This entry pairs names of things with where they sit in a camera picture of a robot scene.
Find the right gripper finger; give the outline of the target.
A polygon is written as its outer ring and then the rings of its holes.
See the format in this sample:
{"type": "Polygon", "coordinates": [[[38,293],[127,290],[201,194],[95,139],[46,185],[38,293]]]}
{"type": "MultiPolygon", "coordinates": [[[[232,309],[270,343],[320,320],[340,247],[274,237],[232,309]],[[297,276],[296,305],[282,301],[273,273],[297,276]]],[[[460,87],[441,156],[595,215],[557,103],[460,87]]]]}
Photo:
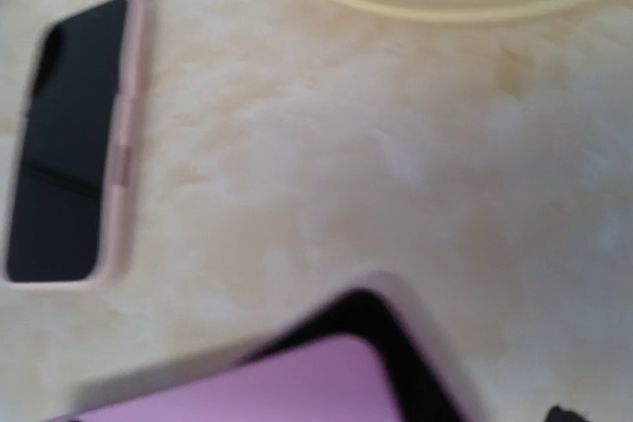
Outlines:
{"type": "Polygon", "coordinates": [[[549,409],[544,422],[588,422],[588,420],[574,410],[556,405],[549,409]]]}

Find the pink phone case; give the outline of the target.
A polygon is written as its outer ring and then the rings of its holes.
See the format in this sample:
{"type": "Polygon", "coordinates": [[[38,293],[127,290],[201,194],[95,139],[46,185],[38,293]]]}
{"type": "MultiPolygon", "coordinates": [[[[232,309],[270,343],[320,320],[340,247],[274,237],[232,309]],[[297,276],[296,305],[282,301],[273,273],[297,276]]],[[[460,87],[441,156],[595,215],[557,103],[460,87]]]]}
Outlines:
{"type": "Polygon", "coordinates": [[[78,282],[19,285],[13,284],[7,279],[6,259],[10,220],[15,185],[17,182],[17,166],[26,128],[26,110],[29,105],[29,95],[34,74],[38,67],[43,38],[46,35],[47,29],[58,21],[51,23],[45,29],[39,43],[38,54],[33,63],[29,90],[21,112],[19,142],[14,158],[11,193],[8,200],[8,216],[4,231],[4,256],[1,271],[3,280],[8,285],[22,290],[79,290],[97,286],[112,280],[123,266],[126,247],[131,235],[131,195],[133,192],[133,167],[136,154],[134,136],[140,103],[139,68],[141,64],[144,23],[144,12],[140,0],[130,0],[129,16],[124,32],[120,90],[116,97],[111,121],[102,204],[101,238],[96,268],[88,278],[78,282]]]}

